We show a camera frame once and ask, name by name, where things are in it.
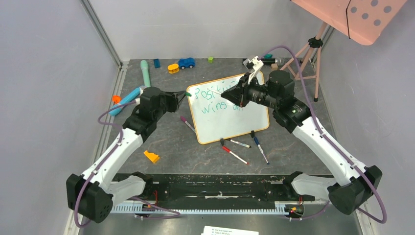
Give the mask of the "orange framed whiteboard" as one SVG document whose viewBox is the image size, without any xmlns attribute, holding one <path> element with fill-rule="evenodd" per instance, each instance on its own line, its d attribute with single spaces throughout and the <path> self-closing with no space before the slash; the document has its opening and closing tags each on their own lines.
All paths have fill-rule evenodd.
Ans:
<svg viewBox="0 0 415 235">
<path fill-rule="evenodd" d="M 241 108 L 210 91 L 222 93 L 236 85 L 242 76 L 238 74 L 187 87 L 186 91 L 192 95 L 188 103 L 198 143 L 208 144 L 269 127 L 267 107 L 250 102 Z"/>
</svg>

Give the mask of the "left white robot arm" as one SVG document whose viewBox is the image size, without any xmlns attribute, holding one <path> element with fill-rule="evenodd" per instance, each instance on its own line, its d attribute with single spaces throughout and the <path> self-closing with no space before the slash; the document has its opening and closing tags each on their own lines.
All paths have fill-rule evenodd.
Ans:
<svg viewBox="0 0 415 235">
<path fill-rule="evenodd" d="M 140 95 L 125 103 L 134 105 L 131 115 L 122 125 L 112 124 L 118 135 L 107 150 L 80 175 L 71 174 L 66 180 L 68 207 L 73 210 L 78 228 L 90 222 L 101 223 L 116 206 L 139 196 L 149 199 L 154 187 L 142 176 L 131 175 L 117 183 L 112 180 L 126 160 L 156 130 L 157 122 L 167 113 L 178 111 L 186 91 L 166 92 L 146 87 Z"/>
</svg>

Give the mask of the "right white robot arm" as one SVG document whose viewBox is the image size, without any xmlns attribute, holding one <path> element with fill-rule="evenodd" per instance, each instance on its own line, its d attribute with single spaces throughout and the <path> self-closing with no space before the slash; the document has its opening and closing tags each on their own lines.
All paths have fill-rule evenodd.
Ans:
<svg viewBox="0 0 415 235">
<path fill-rule="evenodd" d="M 321 125 L 310 108 L 295 98 L 290 74 L 276 70 L 260 85 L 251 73 L 222 92 L 221 97 L 245 107 L 249 102 L 271 108 L 276 122 L 308 146 L 332 173 L 332 178 L 295 172 L 284 180 L 283 195 L 295 200 L 309 195 L 331 202 L 343 214 L 351 214 L 376 192 L 382 171 L 366 166 L 348 153 Z"/>
</svg>

